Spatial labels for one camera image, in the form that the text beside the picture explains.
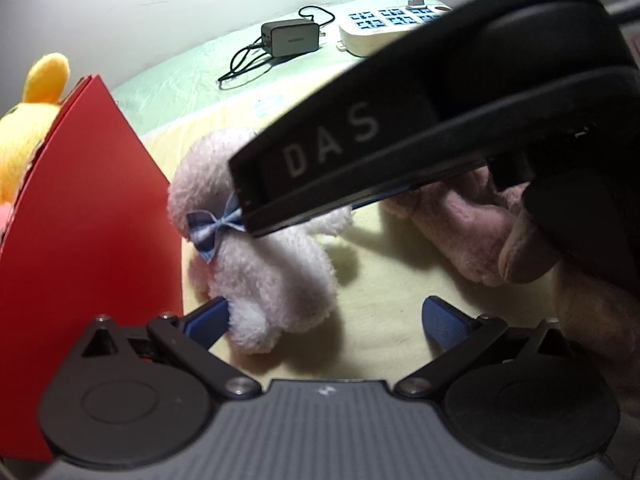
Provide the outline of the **yellow tiger plush toy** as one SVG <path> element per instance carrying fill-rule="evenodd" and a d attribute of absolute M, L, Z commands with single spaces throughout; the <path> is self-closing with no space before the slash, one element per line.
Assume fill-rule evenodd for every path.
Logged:
<path fill-rule="evenodd" d="M 64 54 L 43 55 L 26 75 L 21 101 L 1 118 L 1 232 L 36 149 L 58 116 L 68 78 L 70 63 Z"/>

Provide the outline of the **black power adapter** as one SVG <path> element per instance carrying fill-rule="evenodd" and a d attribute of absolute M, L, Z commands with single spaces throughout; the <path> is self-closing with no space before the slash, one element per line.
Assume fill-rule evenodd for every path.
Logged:
<path fill-rule="evenodd" d="M 306 54 L 319 49 L 320 26 L 306 18 L 267 22 L 260 28 L 260 40 L 273 58 Z"/>

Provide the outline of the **pink teddy bear plush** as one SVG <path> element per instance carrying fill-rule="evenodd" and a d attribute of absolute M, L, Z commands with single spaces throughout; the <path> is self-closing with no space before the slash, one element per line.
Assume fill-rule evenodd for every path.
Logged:
<path fill-rule="evenodd" d="M 384 200 L 394 216 L 412 222 L 467 280 L 504 283 L 498 268 L 522 210 L 524 184 L 499 191 L 486 167 Z"/>

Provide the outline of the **red cardboard box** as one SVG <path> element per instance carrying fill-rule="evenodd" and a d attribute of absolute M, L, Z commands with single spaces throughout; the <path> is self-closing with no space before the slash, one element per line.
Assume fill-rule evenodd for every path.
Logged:
<path fill-rule="evenodd" d="M 40 396 L 98 315 L 180 312 L 181 238 L 168 181 L 103 80 L 65 100 L 1 242 L 1 454 L 45 462 Z"/>

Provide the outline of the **white blue power strip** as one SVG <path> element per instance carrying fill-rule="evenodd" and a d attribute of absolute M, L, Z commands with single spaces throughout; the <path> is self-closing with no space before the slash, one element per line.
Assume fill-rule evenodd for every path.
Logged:
<path fill-rule="evenodd" d="M 349 12 L 338 22 L 343 48 L 367 58 L 413 29 L 451 11 L 446 4 L 389 6 L 385 9 Z"/>

